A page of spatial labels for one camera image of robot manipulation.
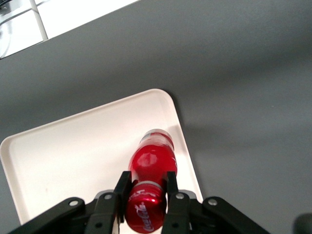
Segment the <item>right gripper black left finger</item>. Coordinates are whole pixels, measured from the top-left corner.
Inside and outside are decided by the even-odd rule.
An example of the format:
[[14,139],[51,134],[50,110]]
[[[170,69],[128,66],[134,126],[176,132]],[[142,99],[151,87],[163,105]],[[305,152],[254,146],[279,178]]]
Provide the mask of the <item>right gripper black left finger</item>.
[[12,234],[118,234],[124,222],[126,197],[131,189],[131,172],[122,172],[116,187],[102,191],[88,204],[70,197],[36,216]]

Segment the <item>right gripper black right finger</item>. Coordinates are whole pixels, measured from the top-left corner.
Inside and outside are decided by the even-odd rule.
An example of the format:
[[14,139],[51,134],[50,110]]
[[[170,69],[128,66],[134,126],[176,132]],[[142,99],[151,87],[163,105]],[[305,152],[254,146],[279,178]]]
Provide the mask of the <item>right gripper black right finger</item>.
[[167,173],[168,211],[163,234],[267,234],[264,228],[224,199],[212,196],[199,202],[180,191],[175,172]]

